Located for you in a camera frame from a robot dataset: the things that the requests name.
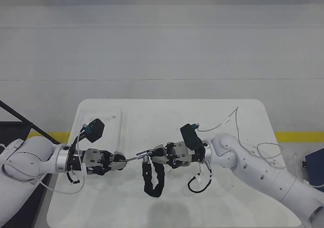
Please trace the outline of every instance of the table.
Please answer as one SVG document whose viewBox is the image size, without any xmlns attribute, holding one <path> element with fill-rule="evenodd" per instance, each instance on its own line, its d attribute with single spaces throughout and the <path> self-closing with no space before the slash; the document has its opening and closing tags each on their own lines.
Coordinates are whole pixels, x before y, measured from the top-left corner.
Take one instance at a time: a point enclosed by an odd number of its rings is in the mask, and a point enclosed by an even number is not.
<svg viewBox="0 0 324 228">
<path fill-rule="evenodd" d="M 105 112 L 121 110 L 119 146 L 114 142 L 110 145 L 110 139 L 103 137 L 93 144 L 83 142 L 80 148 L 114 147 L 128 158 L 159 144 L 182 141 L 180 127 L 186 123 L 200 123 L 201 129 L 214 127 L 225 120 L 236 106 L 239 106 L 238 126 L 243 142 L 253 145 L 276 143 L 265 107 L 260 101 L 220 99 L 88 99 L 78 107 L 69 143 L 90 117 L 99 116 L 103 120 Z M 234 119 L 198 135 L 201 139 L 208 139 L 220 132 L 236 135 Z M 280 152 L 273 145 L 265 145 L 262 150 L 269 155 Z M 276 160 L 285 165 L 282 156 Z M 166 166 L 165 188 L 160 198 L 152 198 L 143 192 L 139 161 L 130 162 L 121 172 L 109 172 L 103 177 L 87 176 L 80 193 L 52 195 L 47 222 L 53 228 L 296 227 L 301 224 L 289 209 L 246 186 L 229 169 L 219 166 L 213 166 L 212 184 L 205 192 L 189 192 L 187 182 L 198 169 L 197 164 L 175 170 Z M 69 186 L 65 174 L 59 174 L 56 189 L 72 191 L 76 188 L 79 186 Z"/>
</svg>

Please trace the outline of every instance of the yellow floor stripe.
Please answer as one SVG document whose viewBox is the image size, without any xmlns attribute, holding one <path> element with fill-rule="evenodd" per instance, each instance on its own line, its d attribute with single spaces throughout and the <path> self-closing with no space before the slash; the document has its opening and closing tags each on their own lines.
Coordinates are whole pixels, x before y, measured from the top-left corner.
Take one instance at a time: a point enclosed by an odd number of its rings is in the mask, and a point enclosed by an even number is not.
<svg viewBox="0 0 324 228">
<path fill-rule="evenodd" d="M 69 132 L 49 132 L 53 138 L 61 143 L 67 143 Z M 38 132 L 30 132 L 28 138 L 40 136 Z M 275 132 L 279 143 L 324 143 L 324 132 Z"/>
<path fill-rule="evenodd" d="M 275 132 L 280 143 L 324 143 L 324 132 Z"/>
<path fill-rule="evenodd" d="M 48 134 L 60 143 L 68 143 L 68 138 L 70 137 L 69 132 L 48 132 Z M 27 138 L 29 139 L 33 136 L 41 136 L 41 134 L 38 132 L 30 132 Z"/>
</svg>

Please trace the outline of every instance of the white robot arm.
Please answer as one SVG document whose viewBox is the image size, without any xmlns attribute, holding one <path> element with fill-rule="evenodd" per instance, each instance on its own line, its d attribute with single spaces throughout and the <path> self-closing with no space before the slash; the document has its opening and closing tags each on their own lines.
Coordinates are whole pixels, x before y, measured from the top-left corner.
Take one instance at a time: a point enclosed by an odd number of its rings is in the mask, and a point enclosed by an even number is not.
<svg viewBox="0 0 324 228">
<path fill-rule="evenodd" d="M 90 134 L 91 123 L 83 127 L 80 140 L 96 141 L 102 135 Z M 173 168 L 188 166 L 192 162 L 218 164 L 229 168 L 244 183 L 274 198 L 290 209 L 307 228 L 324 227 L 324 193 L 304 184 L 286 169 L 256 157 L 239 141 L 228 134 L 220 134 L 212 140 L 201 141 L 189 124 L 181 128 L 184 141 L 168 143 L 146 150 L 129 160 L 116 152 L 87 149 L 80 154 L 71 146 L 54 145 L 43 137 L 33 137 L 25 142 L 15 140 L 0 155 L 0 227 L 25 203 L 47 173 L 65 173 L 82 170 L 84 173 L 104 175 L 108 171 L 123 169 L 128 161 L 142 159 L 148 162 L 168 164 Z"/>
<path fill-rule="evenodd" d="M 99 139 L 102 125 L 95 120 L 83 127 L 80 140 Z M 46 174 L 82 170 L 80 160 L 87 169 L 84 173 L 98 175 L 121 170 L 127 164 L 119 152 L 87 149 L 78 153 L 75 144 L 55 145 L 44 137 L 18 139 L 8 145 L 0 155 L 0 227 L 18 212 Z"/>
<path fill-rule="evenodd" d="M 197 124 L 183 126 L 180 130 L 184 141 L 169 142 L 165 147 L 157 146 L 143 155 L 151 156 L 152 161 L 168 164 L 174 169 L 188 166 L 192 162 L 205 163 L 210 170 L 210 176 L 211 164 L 220 165 L 230 169 L 248 186 L 285 205 L 305 227 L 324 227 L 323 192 L 303 183 L 277 162 L 269 162 L 258 156 L 255 154 L 255 147 L 243 147 L 232 135 L 221 133 L 211 140 L 200 140 L 195 132 L 198 127 Z M 158 149 L 163 149 L 163 153 L 158 152 Z"/>
<path fill-rule="evenodd" d="M 324 193 L 304 184 L 275 162 L 267 162 L 249 153 L 238 140 L 219 134 L 207 143 L 205 162 L 231 169 L 241 181 L 290 209 L 307 228 L 324 227 Z"/>
</svg>

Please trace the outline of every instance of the metal rod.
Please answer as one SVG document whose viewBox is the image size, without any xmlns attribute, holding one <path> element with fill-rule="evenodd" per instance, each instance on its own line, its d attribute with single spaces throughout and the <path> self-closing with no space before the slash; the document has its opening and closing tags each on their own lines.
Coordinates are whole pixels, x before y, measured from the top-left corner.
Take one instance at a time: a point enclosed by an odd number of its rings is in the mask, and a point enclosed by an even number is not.
<svg viewBox="0 0 324 228">
<path fill-rule="evenodd" d="M 41 130 L 39 127 L 37 127 L 35 124 L 33 124 L 30 120 L 28 120 L 27 118 L 23 117 L 20 113 L 18 113 L 17 111 L 13 110 L 10 106 L 8 106 L 7 104 L 5 104 L 1 100 L 0 100 L 0 107 L 3 108 L 4 110 L 6 110 L 8 113 L 10 113 L 13 116 L 15 116 L 16 118 L 18 118 L 19 120 L 21 120 L 22 122 L 30 125 L 32 129 L 34 129 L 37 132 L 39 132 L 42 136 L 44 136 L 45 138 L 49 139 L 52 143 L 59 144 L 59 142 L 56 139 L 54 139 L 52 136 L 48 135 L 45 131 Z"/>
</svg>

